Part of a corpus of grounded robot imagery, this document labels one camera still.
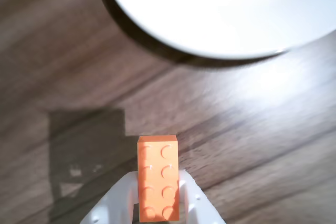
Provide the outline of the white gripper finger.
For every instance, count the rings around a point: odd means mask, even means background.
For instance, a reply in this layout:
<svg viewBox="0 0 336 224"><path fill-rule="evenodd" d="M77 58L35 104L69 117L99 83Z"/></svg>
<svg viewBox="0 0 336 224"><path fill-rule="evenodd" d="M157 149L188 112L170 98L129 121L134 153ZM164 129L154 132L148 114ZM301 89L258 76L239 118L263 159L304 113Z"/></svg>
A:
<svg viewBox="0 0 336 224"><path fill-rule="evenodd" d="M216 208L186 170L179 171L179 190L180 202L184 204L185 223L225 224Z"/></svg>
<svg viewBox="0 0 336 224"><path fill-rule="evenodd" d="M138 173L129 172L108 190L80 223L131 224L134 205L138 203Z"/></svg>

